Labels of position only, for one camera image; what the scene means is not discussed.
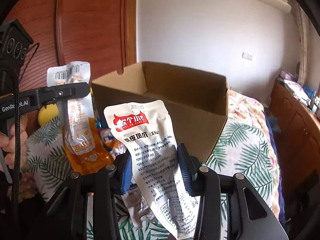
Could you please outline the person's left hand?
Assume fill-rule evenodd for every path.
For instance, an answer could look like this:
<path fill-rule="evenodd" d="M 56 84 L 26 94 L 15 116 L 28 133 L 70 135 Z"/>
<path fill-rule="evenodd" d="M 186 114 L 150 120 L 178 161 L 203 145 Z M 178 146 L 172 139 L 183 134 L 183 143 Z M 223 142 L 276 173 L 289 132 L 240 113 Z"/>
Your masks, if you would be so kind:
<path fill-rule="evenodd" d="M 21 138 L 21 168 L 24 167 L 27 163 L 27 145 L 26 140 L 28 139 L 28 135 L 26 132 L 26 127 L 28 123 L 27 115 L 22 115 L 20 117 L 20 138 Z M 7 155 L 5 156 L 5 164 L 9 166 L 10 169 L 14 168 L 14 160 L 15 160 L 15 125 L 11 126 L 10 135 L 8 136 L 1 133 L 1 148 Z"/>

